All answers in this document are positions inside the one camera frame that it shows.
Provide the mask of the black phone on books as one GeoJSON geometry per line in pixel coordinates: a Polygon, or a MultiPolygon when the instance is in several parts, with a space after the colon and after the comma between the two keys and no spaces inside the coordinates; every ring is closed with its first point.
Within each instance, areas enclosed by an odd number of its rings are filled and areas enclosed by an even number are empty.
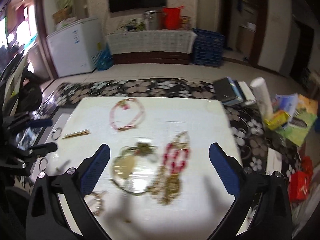
{"type": "Polygon", "coordinates": [[[225,106],[250,106],[257,103],[251,89],[244,81],[224,77],[213,83],[216,99],[225,106]]]}

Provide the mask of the white jewelry tray box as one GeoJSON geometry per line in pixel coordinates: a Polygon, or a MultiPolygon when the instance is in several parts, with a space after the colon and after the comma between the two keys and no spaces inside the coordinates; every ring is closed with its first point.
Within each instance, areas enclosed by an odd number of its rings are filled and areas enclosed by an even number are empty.
{"type": "MultiPolygon", "coordinates": [[[[61,127],[63,131],[63,128],[66,125],[69,117],[71,116],[72,111],[73,110],[70,108],[56,109],[56,112],[53,113],[53,116],[52,116],[52,121],[53,121],[52,126],[45,127],[45,128],[27,128],[24,132],[21,132],[20,134],[16,135],[14,142],[19,148],[23,150],[26,150],[31,146],[45,144],[49,142],[54,142],[57,144],[58,139],[56,141],[53,141],[51,139],[51,133],[57,127],[61,127]]],[[[46,155],[46,158],[48,160],[48,165],[44,172],[46,172],[50,176],[62,174],[63,172],[66,171],[67,167],[69,166],[70,161],[67,160],[67,161],[63,161],[62,164],[59,164],[57,167],[54,167],[53,160],[57,156],[58,156],[58,153],[56,152],[48,153],[46,155]]],[[[35,183],[36,177],[40,173],[39,171],[40,159],[37,159],[37,161],[32,165],[30,176],[28,177],[18,176],[16,179],[22,184],[26,182],[31,184],[35,183]]]]}

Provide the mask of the steel pot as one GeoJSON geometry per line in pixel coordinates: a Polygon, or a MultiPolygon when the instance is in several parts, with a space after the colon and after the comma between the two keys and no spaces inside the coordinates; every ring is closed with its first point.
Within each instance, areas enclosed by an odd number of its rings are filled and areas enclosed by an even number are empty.
{"type": "Polygon", "coordinates": [[[159,14],[156,10],[148,10],[144,12],[144,20],[146,30],[159,29],[159,14]]]}

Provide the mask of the lace covered tv cabinet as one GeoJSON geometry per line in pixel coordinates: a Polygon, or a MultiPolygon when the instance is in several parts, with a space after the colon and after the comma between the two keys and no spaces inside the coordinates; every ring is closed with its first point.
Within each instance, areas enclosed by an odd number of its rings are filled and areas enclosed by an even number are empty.
{"type": "Polygon", "coordinates": [[[105,39],[115,64],[188,64],[196,37],[188,30],[144,30],[105,39]]]}

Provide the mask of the blue plastic bag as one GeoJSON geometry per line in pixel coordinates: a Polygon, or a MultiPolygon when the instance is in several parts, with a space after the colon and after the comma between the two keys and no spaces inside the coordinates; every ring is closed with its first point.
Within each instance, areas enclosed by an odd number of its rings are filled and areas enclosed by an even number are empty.
{"type": "Polygon", "coordinates": [[[98,71],[108,70],[113,66],[113,64],[114,62],[111,51],[108,44],[106,44],[104,51],[99,56],[96,68],[98,71]]]}

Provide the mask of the gold pearl hair clip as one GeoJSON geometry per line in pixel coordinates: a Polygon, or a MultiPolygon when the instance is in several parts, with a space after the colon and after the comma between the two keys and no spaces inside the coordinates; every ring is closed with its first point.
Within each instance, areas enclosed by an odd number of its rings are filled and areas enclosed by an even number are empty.
{"type": "Polygon", "coordinates": [[[89,134],[90,134],[89,129],[86,129],[86,130],[83,130],[83,131],[77,131],[77,132],[69,133],[69,134],[65,135],[62,139],[68,139],[68,138],[72,138],[72,137],[79,137],[79,136],[89,135],[89,134]]]}

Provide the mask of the red packet box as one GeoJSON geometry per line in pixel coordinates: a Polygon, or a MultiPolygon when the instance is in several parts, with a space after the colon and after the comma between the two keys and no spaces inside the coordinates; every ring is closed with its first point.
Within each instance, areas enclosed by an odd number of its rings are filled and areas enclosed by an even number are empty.
{"type": "Polygon", "coordinates": [[[289,184],[290,203],[301,203],[307,199],[312,176],[312,160],[309,156],[305,156],[301,162],[301,170],[291,176],[289,184]]]}

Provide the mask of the black white scooter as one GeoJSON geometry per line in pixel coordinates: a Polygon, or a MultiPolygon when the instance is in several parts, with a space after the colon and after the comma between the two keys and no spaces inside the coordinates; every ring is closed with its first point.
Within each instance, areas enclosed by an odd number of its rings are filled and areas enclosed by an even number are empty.
{"type": "Polygon", "coordinates": [[[17,54],[1,74],[1,124],[9,129],[31,120],[42,103],[44,79],[28,69],[28,56],[17,54]]]}

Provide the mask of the white chest freezer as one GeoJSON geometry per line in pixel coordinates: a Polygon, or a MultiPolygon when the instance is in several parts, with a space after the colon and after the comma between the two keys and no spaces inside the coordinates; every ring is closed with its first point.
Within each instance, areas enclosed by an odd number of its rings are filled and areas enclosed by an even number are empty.
{"type": "Polygon", "coordinates": [[[105,48],[97,17],[77,20],[46,40],[59,78],[92,72],[105,48]]]}

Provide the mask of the floral black table cover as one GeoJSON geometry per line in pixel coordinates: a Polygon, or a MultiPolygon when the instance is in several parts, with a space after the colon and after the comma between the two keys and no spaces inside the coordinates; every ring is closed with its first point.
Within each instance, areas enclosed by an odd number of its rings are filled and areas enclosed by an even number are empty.
{"type": "MultiPolygon", "coordinates": [[[[182,99],[217,99],[217,82],[188,81],[182,79],[142,79],[109,80],[96,83],[62,83],[40,107],[37,117],[46,118],[57,107],[75,107],[81,99],[102,96],[121,97],[160,97],[182,99]]],[[[241,154],[245,167],[260,174],[269,174],[267,162],[271,159],[268,152],[274,149],[280,154],[281,172],[287,180],[300,171],[301,158],[298,147],[283,139],[279,134],[271,134],[263,129],[262,118],[257,107],[225,106],[225,112],[233,131],[234,141],[241,154]]]]}

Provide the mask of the silver bangle lower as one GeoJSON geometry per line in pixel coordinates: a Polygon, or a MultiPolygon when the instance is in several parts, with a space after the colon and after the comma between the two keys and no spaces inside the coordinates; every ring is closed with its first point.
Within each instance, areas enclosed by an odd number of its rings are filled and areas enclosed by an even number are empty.
{"type": "Polygon", "coordinates": [[[44,172],[46,170],[47,165],[48,165],[47,158],[41,158],[39,161],[39,171],[44,172]]]}

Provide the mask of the colourful booklets pile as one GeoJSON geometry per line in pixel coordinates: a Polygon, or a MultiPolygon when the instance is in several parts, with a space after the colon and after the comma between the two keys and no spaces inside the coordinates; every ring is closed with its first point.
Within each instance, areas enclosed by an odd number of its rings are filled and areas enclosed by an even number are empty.
{"type": "Polygon", "coordinates": [[[264,120],[267,129],[275,131],[296,146],[302,146],[317,120],[318,101],[302,94],[276,95],[271,117],[264,120]]]}

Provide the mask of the white roll tube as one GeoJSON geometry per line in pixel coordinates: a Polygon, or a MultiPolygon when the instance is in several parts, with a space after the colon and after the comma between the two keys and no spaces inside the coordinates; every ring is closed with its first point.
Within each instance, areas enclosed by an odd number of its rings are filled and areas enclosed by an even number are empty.
{"type": "Polygon", "coordinates": [[[257,77],[252,80],[249,86],[256,98],[261,116],[263,119],[271,119],[273,107],[265,79],[263,77],[257,77]]]}

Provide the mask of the red bag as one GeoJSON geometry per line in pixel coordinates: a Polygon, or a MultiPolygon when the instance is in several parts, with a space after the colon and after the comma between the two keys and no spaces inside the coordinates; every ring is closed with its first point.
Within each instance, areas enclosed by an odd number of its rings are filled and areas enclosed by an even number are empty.
{"type": "Polygon", "coordinates": [[[163,9],[163,28],[177,30],[181,27],[181,11],[184,6],[163,9]]]}

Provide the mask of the blue plastic crate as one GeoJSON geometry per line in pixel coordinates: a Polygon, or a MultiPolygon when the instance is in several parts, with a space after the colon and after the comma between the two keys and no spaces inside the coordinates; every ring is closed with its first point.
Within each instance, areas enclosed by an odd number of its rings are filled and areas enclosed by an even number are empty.
{"type": "Polygon", "coordinates": [[[224,36],[214,31],[194,28],[193,64],[220,67],[223,55],[224,36]]]}

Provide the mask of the cardboard box on freezer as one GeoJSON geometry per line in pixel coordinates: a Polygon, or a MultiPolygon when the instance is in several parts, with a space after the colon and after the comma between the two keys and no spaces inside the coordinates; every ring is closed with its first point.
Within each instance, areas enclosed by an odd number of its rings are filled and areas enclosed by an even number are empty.
{"type": "Polygon", "coordinates": [[[72,16],[73,16],[73,9],[71,6],[67,6],[63,9],[60,9],[56,13],[52,14],[52,18],[55,25],[57,25],[58,23],[68,18],[71,18],[72,16]]]}

